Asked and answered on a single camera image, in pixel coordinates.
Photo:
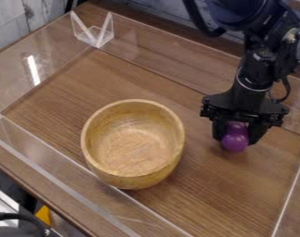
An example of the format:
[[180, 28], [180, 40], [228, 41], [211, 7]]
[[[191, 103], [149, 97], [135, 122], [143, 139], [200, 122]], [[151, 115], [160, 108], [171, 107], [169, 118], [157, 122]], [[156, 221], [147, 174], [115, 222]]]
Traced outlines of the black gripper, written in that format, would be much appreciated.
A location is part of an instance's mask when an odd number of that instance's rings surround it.
[[271, 126], [279, 127], [288, 109], [275, 103], [264, 94], [242, 93], [228, 89], [219, 94], [207, 95], [201, 99], [200, 117], [212, 120], [211, 133], [215, 141], [220, 141], [227, 128], [227, 120], [248, 122], [248, 144], [255, 144]]

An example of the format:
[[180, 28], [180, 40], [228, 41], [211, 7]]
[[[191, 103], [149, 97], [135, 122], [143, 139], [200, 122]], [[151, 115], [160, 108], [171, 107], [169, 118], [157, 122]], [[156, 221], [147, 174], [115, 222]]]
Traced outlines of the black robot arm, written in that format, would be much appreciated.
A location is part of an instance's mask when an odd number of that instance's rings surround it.
[[298, 65], [300, 18], [282, 0], [207, 0], [220, 27], [243, 34], [243, 56], [227, 91], [203, 97], [200, 115], [211, 121], [212, 138], [224, 137], [231, 121], [247, 124], [250, 144], [283, 123], [288, 109], [275, 98], [276, 82], [291, 89], [287, 77]]

